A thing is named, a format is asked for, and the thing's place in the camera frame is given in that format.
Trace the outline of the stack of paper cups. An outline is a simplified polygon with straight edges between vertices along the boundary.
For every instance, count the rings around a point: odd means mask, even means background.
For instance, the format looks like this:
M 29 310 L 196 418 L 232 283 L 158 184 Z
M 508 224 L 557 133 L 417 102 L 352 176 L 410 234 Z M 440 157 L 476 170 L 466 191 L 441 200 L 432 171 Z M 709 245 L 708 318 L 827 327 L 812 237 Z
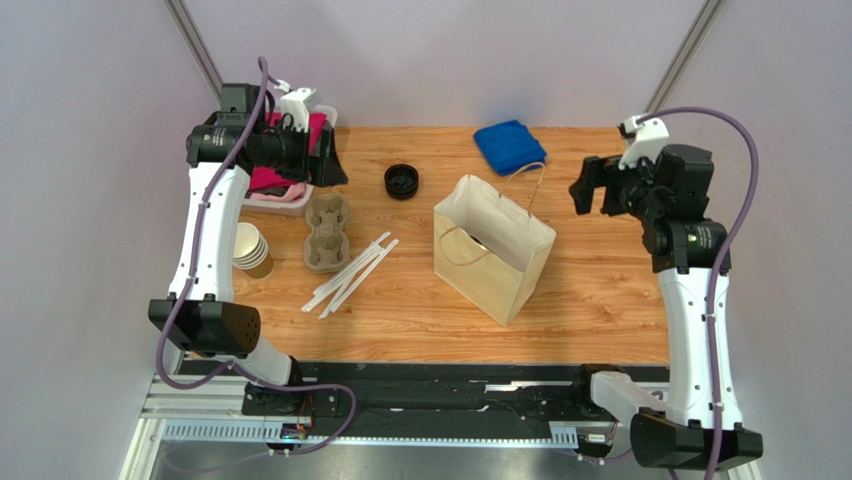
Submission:
M 232 265 L 253 279 L 267 278 L 274 269 L 269 245 L 253 224 L 239 222 L 236 229 Z

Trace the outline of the cardboard cup carrier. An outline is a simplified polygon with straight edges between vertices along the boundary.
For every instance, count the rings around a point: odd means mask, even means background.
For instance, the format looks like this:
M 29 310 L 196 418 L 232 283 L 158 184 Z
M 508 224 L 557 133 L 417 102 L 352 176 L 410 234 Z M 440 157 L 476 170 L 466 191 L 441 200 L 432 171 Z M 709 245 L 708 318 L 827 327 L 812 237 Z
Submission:
M 349 202 L 341 194 L 321 194 L 308 202 L 304 218 L 310 234 L 304 242 L 303 262 L 310 272 L 339 272 L 349 264 L 350 242 L 345 228 L 350 217 Z

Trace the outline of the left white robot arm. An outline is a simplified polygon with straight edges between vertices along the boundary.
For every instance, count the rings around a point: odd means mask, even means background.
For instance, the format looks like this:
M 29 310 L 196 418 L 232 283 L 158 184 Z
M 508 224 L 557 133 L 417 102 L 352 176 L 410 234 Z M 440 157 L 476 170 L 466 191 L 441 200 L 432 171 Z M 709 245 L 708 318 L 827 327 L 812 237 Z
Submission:
M 296 360 L 262 336 L 256 308 L 234 301 L 232 253 L 255 168 L 316 187 L 347 184 L 333 127 L 319 128 L 318 145 L 311 145 L 309 119 L 318 102 L 313 88 L 285 90 L 273 101 L 264 86 L 225 84 L 220 109 L 188 135 L 190 197 L 181 256 L 166 297 L 148 307 L 161 332 L 159 352 L 172 344 L 259 385 L 296 385 Z

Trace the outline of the beige paper bag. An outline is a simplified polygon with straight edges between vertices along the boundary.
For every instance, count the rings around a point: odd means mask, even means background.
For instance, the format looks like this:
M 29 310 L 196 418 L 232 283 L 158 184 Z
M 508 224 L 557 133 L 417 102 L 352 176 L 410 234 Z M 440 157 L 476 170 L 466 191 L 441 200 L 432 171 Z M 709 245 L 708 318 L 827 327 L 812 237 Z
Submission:
M 545 163 L 534 162 L 515 173 L 529 169 L 538 169 L 539 177 L 527 206 L 468 174 L 433 209 L 435 274 L 503 327 L 533 294 L 557 236 L 532 213 Z

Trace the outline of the single black cup lid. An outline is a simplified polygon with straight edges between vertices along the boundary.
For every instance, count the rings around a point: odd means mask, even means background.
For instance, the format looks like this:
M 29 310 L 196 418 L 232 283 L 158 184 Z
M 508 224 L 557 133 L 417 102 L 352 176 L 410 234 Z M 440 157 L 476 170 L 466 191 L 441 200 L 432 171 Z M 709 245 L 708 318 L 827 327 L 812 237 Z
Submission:
M 467 235 L 478 246 L 480 246 L 481 248 L 484 248 L 484 249 L 488 249 L 488 247 L 478 237 L 476 237 L 476 236 L 474 236 L 470 233 L 467 233 Z

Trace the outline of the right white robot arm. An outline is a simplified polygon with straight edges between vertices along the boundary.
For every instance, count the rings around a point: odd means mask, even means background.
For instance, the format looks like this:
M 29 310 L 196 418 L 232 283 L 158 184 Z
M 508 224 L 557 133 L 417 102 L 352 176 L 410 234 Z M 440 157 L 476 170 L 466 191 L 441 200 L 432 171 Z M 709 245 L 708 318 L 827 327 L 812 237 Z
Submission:
M 590 212 L 601 188 L 603 214 L 639 220 L 663 296 L 670 353 L 665 399 L 614 366 L 588 367 L 579 379 L 590 413 L 605 411 L 624 423 L 633 456 L 646 468 L 723 472 L 764 453 L 762 435 L 744 426 L 728 365 L 730 256 L 713 267 L 728 232 L 705 215 L 713 173 L 711 152 L 674 144 L 632 167 L 617 156 L 588 157 L 569 188 L 580 215 Z

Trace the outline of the stack of black lids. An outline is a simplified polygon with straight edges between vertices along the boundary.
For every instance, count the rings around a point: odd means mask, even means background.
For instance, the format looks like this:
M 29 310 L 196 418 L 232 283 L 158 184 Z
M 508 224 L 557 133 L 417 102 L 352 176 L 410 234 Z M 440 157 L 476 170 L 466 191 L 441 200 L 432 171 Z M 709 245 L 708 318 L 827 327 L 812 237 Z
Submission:
M 384 172 L 386 193 L 396 200 L 408 200 L 419 190 L 419 172 L 408 164 L 396 164 Z

